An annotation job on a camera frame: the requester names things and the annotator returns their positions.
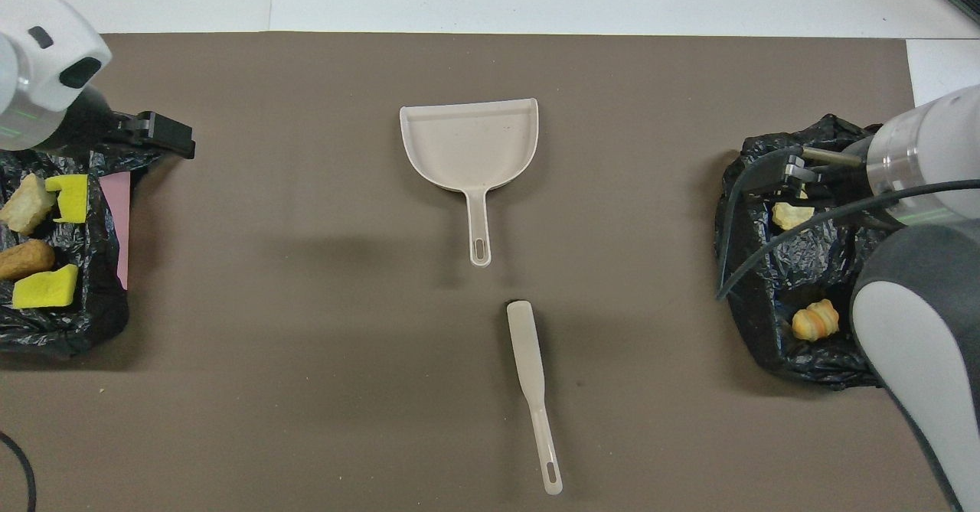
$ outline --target brown table surface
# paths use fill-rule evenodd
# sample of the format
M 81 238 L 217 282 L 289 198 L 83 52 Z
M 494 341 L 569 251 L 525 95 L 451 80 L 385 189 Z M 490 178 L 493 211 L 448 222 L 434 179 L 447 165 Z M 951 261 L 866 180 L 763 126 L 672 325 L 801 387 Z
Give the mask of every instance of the brown table surface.
M 909 109 L 900 41 L 130 34 L 96 86 L 192 125 L 132 209 L 132 320 L 63 364 L 3 358 L 39 511 L 941 510 L 883 390 L 753 364 L 713 300 L 742 139 Z M 403 105 L 536 97 L 488 197 L 407 162 Z M 505 303 L 541 333 L 548 497 Z M 0 453 L 0 507 L 24 482 Z

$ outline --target dustpan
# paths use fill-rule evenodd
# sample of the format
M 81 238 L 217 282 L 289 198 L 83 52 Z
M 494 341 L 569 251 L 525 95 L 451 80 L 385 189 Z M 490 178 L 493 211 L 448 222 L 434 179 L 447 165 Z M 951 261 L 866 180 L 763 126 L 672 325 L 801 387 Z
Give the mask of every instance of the dustpan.
M 466 195 L 469 261 L 490 265 L 486 194 L 531 163 L 538 145 L 538 101 L 406 106 L 401 120 L 414 169 L 430 183 Z

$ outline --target pink paper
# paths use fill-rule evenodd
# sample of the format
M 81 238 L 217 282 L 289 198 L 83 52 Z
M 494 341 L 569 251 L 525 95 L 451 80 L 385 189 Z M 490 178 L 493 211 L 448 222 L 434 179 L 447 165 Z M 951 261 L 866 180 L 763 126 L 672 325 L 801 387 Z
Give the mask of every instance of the pink paper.
M 129 288 L 129 171 L 102 177 L 102 194 L 106 195 L 109 212 L 116 224 L 119 239 L 119 267 L 116 274 L 124 289 Z

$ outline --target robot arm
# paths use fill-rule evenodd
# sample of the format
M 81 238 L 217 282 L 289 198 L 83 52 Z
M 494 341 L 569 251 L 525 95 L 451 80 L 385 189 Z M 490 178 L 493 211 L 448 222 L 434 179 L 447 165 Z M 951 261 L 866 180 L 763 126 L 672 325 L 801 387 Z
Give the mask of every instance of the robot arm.
M 817 165 L 805 165 L 804 160 Z M 980 176 L 980 86 L 966 87 L 885 122 L 843 153 L 804 147 L 774 154 L 745 181 L 750 199 L 841 206 L 869 196 Z M 799 199 L 806 186 L 808 199 Z M 909 196 L 860 222 L 897 229 L 980 218 L 980 191 Z
M 980 511 L 980 220 L 907 227 L 868 259 L 854 336 L 956 510 Z
M 113 112 L 89 86 L 111 60 L 97 31 L 62 0 L 0 0 L 0 149 L 156 149 L 193 158 L 189 127 L 155 112 Z

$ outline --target black garbage bag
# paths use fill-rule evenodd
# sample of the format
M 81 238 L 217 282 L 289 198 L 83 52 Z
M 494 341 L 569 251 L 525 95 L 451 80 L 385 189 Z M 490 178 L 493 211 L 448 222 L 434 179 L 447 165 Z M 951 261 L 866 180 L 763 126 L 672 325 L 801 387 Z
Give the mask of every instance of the black garbage bag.
M 156 152 L 126 152 L 109 156 L 92 152 L 70 159 L 43 152 L 0 152 L 0 194 L 9 201 L 29 173 L 49 178 L 57 174 L 88 174 L 88 216 L 85 223 L 54 223 L 49 215 L 31 234 L 55 250 L 54 270 L 78 266 L 74 301 L 67 307 L 15 310 L 14 283 L 0 281 L 0 352 L 27 352 L 69 358 L 88 351 L 123 331 L 129 320 L 126 290 L 116 275 L 119 241 L 99 178 L 119 171 L 146 169 L 161 157 Z M 28 238 L 0 225 L 0 248 Z
M 715 247 L 720 240 L 724 205 L 735 178 L 757 158 L 791 145 L 840 152 L 872 135 L 867 129 L 826 115 L 795 133 L 771 133 L 745 139 L 742 154 L 724 172 L 724 195 L 714 218 Z M 770 219 L 770 205 L 738 201 L 732 223 L 731 247 L 725 276 L 781 230 Z M 868 255 L 888 233 L 826 222 L 799 234 L 767 255 L 732 288 L 728 305 L 753 359 L 766 371 L 843 390 L 877 386 L 851 333 L 851 292 Z M 841 316 L 837 334 L 818 341 L 794 337 L 793 315 L 820 299 L 829 299 Z

